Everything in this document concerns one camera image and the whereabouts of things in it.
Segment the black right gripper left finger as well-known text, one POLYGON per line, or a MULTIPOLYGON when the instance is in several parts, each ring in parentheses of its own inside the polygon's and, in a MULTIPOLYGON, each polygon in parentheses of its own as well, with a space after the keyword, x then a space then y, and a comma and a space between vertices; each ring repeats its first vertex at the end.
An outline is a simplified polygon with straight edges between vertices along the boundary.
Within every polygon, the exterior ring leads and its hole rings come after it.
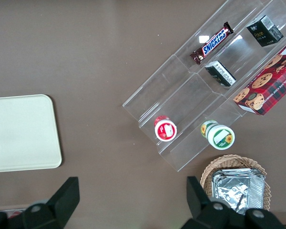
POLYGON ((69 177, 46 202, 26 209, 22 216, 25 229, 62 229, 80 201, 79 179, 69 177))

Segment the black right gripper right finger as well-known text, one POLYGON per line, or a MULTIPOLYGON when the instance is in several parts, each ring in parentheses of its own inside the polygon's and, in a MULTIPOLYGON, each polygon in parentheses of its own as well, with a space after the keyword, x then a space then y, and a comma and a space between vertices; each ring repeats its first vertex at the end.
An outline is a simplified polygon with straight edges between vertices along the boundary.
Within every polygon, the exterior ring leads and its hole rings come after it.
POLYGON ((186 198, 192 214, 183 229, 244 229, 245 218, 226 204, 211 201, 196 177, 187 177, 186 198))

